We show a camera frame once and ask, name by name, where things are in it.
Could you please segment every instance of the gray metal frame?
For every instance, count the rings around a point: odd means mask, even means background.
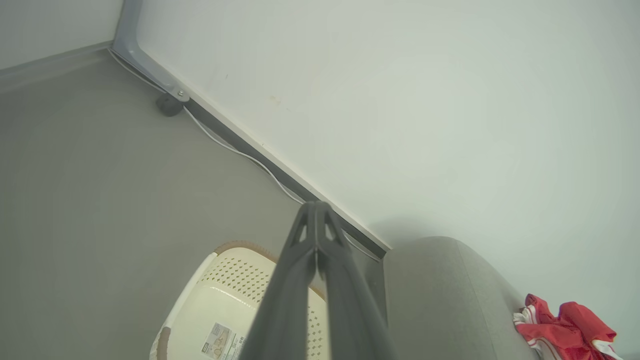
[[[138,45],[138,21],[143,0],[125,0],[113,41],[112,49],[129,65],[158,84],[168,94],[182,102],[189,101],[189,94],[160,64],[147,55]]]

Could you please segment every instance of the laundry basket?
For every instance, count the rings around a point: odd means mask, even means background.
[[[276,258],[245,241],[216,249],[173,305],[150,360],[236,360],[275,269]],[[310,288],[307,359],[329,359],[326,302]]]

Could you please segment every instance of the gray fabric upholstery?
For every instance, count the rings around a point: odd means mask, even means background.
[[[538,360],[513,326],[524,295],[461,242],[434,237],[394,248],[384,274],[400,359]]]

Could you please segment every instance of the red garment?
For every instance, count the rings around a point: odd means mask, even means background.
[[[558,317],[554,317],[549,311],[547,302],[539,297],[528,294],[525,304],[527,307],[522,313],[524,316],[517,318],[516,315],[520,314],[515,314],[514,322],[516,329],[528,344],[534,348],[537,346],[536,350],[539,348],[544,350],[549,345],[553,346],[555,349],[550,348],[547,354],[552,357],[561,357],[555,360],[619,359],[609,345],[616,337],[616,332],[606,326],[588,308],[576,302],[565,302],[560,305]]]

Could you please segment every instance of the product label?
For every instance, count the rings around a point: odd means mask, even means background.
[[[213,360],[237,360],[244,346],[244,336],[216,322],[200,349]]]

